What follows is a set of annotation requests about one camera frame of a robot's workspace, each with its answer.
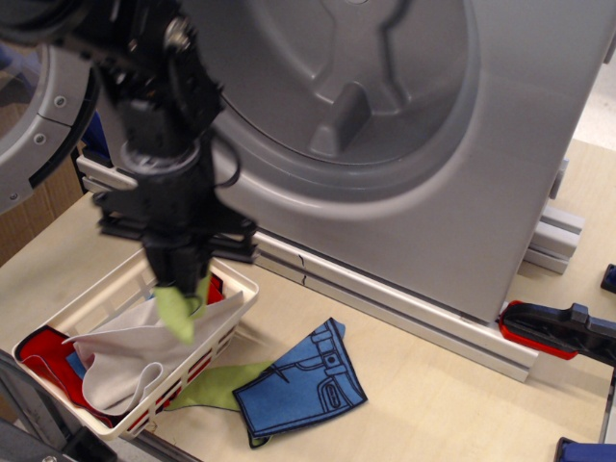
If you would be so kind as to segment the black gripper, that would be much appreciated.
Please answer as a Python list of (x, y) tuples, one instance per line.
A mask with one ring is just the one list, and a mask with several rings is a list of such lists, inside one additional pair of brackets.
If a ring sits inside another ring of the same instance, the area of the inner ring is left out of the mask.
[(256, 223), (216, 195), (213, 162), (199, 158), (176, 170), (139, 174), (132, 190), (98, 192), (104, 234), (145, 246), (157, 285), (193, 295), (212, 257), (251, 263)]

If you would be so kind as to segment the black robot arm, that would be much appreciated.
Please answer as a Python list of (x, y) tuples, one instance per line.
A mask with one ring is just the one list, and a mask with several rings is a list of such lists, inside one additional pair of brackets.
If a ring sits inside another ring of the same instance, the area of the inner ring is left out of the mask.
[(1, 208), (29, 198), (83, 136), (105, 93), (117, 111), (121, 158), (136, 180), (97, 193), (105, 234), (139, 241), (157, 282), (194, 296), (214, 257), (249, 263), (255, 223), (216, 195), (212, 123), (220, 88), (200, 61), (177, 1), (5, 1), (1, 66), (32, 94), (1, 140)]

